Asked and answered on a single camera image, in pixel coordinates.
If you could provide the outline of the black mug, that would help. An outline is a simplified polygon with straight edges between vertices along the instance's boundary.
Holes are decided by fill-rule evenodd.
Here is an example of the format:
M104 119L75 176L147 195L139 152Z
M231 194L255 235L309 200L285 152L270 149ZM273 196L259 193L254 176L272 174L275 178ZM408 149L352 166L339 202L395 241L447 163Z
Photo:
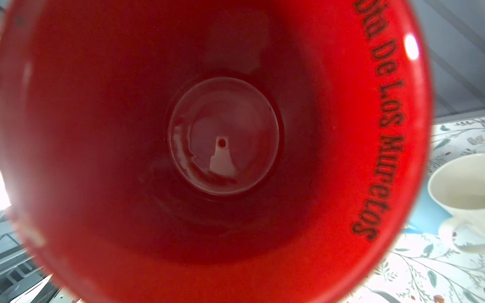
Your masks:
M337 302L421 185L422 44L409 1L12 1L8 218L87 302Z

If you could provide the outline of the light blue mug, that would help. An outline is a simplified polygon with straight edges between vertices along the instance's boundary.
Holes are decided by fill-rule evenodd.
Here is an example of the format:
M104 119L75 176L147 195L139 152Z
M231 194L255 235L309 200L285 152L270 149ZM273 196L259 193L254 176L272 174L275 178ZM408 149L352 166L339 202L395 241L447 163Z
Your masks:
M441 224L451 217L451 214L430 196L428 187L424 186L419 192L403 233L437 236Z

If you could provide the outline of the white mug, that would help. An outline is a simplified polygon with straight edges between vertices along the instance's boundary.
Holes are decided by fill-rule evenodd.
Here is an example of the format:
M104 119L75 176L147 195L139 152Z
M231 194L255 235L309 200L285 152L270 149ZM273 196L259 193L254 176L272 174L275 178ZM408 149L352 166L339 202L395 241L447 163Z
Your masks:
M429 178L428 192L451 215L438 229L442 242L456 251L483 255L483 244L459 246L453 233L467 225L484 235L484 154L466 155L441 166Z

